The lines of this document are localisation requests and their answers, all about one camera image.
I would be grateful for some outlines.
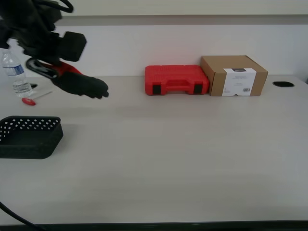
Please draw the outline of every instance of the water bottle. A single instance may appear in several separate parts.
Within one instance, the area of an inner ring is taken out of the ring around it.
[[[3,50],[1,65],[11,82],[13,82],[13,90],[18,97],[28,97],[33,93],[19,59],[9,50]]]

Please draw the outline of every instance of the black cable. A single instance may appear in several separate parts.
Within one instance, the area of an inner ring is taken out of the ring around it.
[[[45,1],[45,0],[35,0],[35,2],[39,5],[45,5],[45,6],[50,6],[53,7],[55,9],[58,9],[60,11],[64,11],[67,13],[72,13],[74,10],[73,5],[68,1],[68,0],[60,0],[61,2],[63,2],[67,7],[64,6],[60,6],[56,3],[50,2],[50,1]]]
[[[8,215],[10,215],[11,217],[15,218],[16,220],[20,221],[21,223],[33,228],[34,230],[37,231],[46,231],[45,229],[32,224],[30,221],[27,221],[25,219],[23,219],[22,217],[18,216],[16,213],[14,213],[13,211],[11,211],[8,207],[6,207],[4,204],[2,204],[0,202],[0,209],[3,210],[5,213],[7,213]]]

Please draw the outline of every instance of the perforated basket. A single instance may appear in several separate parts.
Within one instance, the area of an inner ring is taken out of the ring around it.
[[[10,116],[0,121],[0,158],[45,159],[63,137],[58,117]]]

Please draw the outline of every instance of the cardboard box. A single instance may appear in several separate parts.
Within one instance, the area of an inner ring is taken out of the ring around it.
[[[202,56],[201,67],[210,81],[211,96],[260,95],[268,76],[246,55]]]

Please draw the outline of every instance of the red plastic toolbox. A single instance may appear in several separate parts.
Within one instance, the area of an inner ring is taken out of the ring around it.
[[[188,94],[206,94],[209,81],[198,65],[147,66],[145,92],[148,95],[165,95],[168,91],[185,91]]]

